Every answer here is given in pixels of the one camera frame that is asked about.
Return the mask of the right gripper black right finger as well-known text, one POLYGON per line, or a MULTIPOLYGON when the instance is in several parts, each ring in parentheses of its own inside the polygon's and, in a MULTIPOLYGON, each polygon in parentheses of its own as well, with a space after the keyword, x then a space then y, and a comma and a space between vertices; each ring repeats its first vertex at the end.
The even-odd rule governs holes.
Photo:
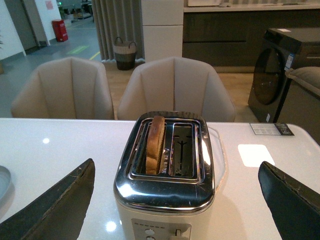
POLYGON ((283 240, 320 238, 320 194, 267 161, 258 181, 264 200, 283 240))

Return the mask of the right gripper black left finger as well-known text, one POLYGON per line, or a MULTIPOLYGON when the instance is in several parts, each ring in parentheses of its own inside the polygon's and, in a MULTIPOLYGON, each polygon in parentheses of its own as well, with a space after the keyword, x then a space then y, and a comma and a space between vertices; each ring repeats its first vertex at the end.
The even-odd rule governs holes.
POLYGON ((0 224, 2 240, 76 240, 91 202, 95 163, 89 158, 0 224))

